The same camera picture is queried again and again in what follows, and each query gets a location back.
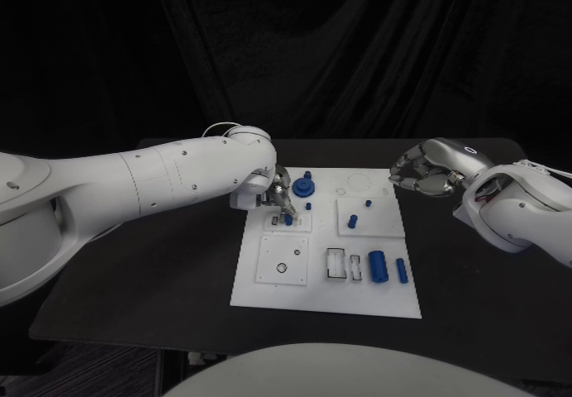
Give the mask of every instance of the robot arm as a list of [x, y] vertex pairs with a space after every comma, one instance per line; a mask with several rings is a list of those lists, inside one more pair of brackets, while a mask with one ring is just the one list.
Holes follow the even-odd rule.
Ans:
[[227, 193], [233, 208], [276, 204], [295, 215], [275, 163], [268, 134], [243, 126], [226, 137], [69, 160], [0, 153], [0, 305], [32, 292], [125, 221]]
[[[399, 175], [412, 161], [419, 179]], [[432, 197], [451, 195], [462, 186], [462, 202], [452, 214], [482, 238], [507, 252], [536, 244], [572, 267], [572, 188], [547, 170], [527, 160], [494, 166], [471, 147], [436, 138], [405, 153], [390, 169], [389, 180]]]

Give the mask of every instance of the table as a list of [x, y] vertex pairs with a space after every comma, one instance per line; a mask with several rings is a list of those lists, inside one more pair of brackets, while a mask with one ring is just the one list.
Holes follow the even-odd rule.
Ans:
[[[165, 140], [145, 140], [151, 146]], [[275, 140], [279, 164], [389, 168], [421, 140]], [[506, 139], [465, 139], [497, 164]], [[246, 213], [227, 196], [125, 223], [72, 258], [32, 337], [240, 354], [299, 342], [386, 347], [481, 373], [572, 381], [572, 271], [531, 247], [508, 254], [451, 210], [396, 190], [423, 319], [232, 307]]]

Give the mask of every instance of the floor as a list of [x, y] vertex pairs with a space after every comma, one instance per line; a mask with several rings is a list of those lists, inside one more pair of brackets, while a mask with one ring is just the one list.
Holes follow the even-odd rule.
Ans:
[[[3, 381], [6, 396], [154, 397], [154, 349], [60, 342], [39, 362], [52, 370], [42, 376], [10, 376]], [[537, 397], [572, 397], [572, 385], [500, 380]]]

